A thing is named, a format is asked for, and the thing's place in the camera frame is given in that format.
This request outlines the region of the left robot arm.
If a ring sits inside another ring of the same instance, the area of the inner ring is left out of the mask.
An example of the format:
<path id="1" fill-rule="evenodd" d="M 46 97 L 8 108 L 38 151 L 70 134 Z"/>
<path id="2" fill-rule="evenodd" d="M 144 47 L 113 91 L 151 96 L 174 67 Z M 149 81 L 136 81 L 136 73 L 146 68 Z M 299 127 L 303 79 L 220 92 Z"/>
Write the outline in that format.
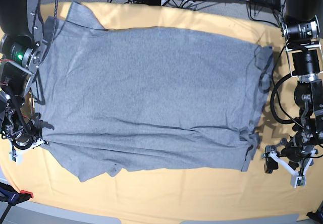
<path id="1" fill-rule="evenodd" d="M 283 166 L 298 185 L 305 182 L 305 173 L 313 160 L 320 158 L 315 146 L 322 146 L 322 48 L 317 12 L 322 0 L 285 0 L 281 6 L 280 26 L 285 39 L 285 52 L 290 72 L 274 83 L 270 108 L 274 119 L 283 125 L 292 124 L 295 135 L 283 138 L 278 145 L 265 147 L 264 171 L 271 174 Z M 290 78 L 297 78 L 294 101 L 299 117 L 283 120 L 278 117 L 274 101 L 279 100 L 279 87 Z"/>

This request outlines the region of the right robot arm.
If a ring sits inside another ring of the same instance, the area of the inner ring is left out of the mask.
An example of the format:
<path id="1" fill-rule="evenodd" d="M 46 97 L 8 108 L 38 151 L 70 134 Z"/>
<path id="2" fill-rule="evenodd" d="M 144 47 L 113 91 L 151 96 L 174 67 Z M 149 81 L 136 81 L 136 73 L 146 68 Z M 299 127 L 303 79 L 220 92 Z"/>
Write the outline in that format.
<path id="1" fill-rule="evenodd" d="M 33 119 L 21 112 L 53 42 L 43 40 L 40 5 L 41 0 L 1 0 L 1 138 L 9 140 L 13 160 L 45 143 Z"/>

